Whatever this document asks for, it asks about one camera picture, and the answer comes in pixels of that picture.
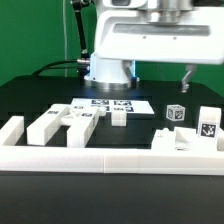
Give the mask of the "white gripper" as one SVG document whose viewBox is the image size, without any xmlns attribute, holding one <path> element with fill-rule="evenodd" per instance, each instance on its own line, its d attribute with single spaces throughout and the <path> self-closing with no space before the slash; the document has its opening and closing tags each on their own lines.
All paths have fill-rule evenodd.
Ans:
<svg viewBox="0 0 224 224">
<path fill-rule="evenodd" d="M 224 7 L 191 0 L 95 0 L 95 53 L 101 58 L 186 63 L 186 93 L 195 64 L 224 63 Z M 123 86 L 135 88 L 135 62 L 123 61 Z"/>
</svg>

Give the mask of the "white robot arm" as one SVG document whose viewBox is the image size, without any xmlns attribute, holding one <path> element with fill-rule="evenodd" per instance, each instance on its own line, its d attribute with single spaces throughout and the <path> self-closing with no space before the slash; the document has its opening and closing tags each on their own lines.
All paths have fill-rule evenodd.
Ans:
<svg viewBox="0 0 224 224">
<path fill-rule="evenodd" d="M 224 7 L 193 0 L 93 0 L 97 12 L 89 86 L 120 90 L 138 81 L 135 63 L 181 63 L 182 90 L 199 64 L 224 63 Z"/>
</svg>

